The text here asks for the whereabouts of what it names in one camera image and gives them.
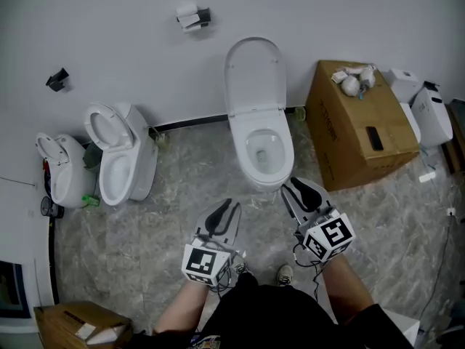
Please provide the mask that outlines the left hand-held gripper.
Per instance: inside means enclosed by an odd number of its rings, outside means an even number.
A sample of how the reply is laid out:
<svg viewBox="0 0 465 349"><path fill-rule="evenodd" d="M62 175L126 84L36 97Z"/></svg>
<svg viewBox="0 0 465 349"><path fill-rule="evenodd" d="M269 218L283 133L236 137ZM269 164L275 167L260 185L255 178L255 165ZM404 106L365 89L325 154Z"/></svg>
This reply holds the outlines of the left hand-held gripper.
<svg viewBox="0 0 465 349"><path fill-rule="evenodd" d="M185 245L181 271L190 280L208 287L217 287L238 253L233 245L238 233L241 205L237 203L226 226L218 231L231 198L215 202L198 217L192 240Z"/></svg>

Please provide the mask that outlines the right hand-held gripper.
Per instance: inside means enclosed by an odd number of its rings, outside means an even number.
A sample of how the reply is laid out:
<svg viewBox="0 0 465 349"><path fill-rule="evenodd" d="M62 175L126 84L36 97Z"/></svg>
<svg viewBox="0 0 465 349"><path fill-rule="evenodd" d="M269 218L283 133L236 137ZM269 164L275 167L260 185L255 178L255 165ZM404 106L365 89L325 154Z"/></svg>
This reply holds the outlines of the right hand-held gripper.
<svg viewBox="0 0 465 349"><path fill-rule="evenodd" d="M322 186L302 177L291 177L291 188L282 185L280 192L298 224L295 235L314 261L331 260L355 240L348 216L330 207L331 198Z"/></svg>

